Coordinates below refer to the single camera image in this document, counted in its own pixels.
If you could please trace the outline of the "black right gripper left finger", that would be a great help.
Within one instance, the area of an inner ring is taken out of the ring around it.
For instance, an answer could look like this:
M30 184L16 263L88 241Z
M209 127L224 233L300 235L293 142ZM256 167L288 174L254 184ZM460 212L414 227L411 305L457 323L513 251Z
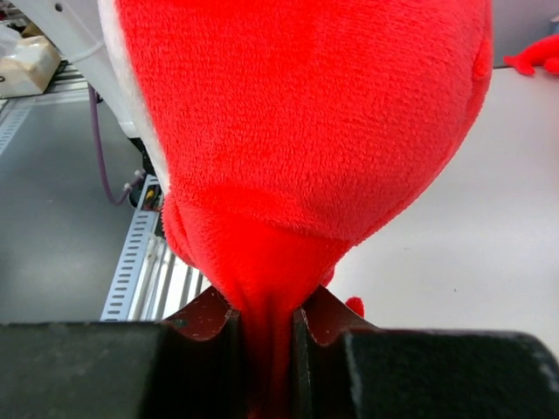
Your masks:
M229 418L236 320L214 290L160 322L4 324L4 418Z

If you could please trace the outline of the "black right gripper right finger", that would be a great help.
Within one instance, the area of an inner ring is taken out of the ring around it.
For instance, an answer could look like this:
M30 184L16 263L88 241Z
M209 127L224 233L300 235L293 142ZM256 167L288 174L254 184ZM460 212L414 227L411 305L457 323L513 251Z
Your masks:
M293 314L296 418L555 418L558 364L517 332L381 329L325 288Z

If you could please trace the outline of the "red plush shark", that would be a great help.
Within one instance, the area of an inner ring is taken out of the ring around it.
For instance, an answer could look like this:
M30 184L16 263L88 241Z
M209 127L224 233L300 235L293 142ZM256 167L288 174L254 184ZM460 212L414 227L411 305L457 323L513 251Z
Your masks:
M252 418L287 418L293 312L455 155L488 1L101 1L173 252L241 313Z

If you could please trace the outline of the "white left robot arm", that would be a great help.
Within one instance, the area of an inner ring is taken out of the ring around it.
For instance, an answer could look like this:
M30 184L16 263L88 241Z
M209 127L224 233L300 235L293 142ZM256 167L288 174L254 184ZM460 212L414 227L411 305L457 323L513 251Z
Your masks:
M122 131L139 138L155 175L167 164L147 114L118 22L114 1L15 1L106 101Z

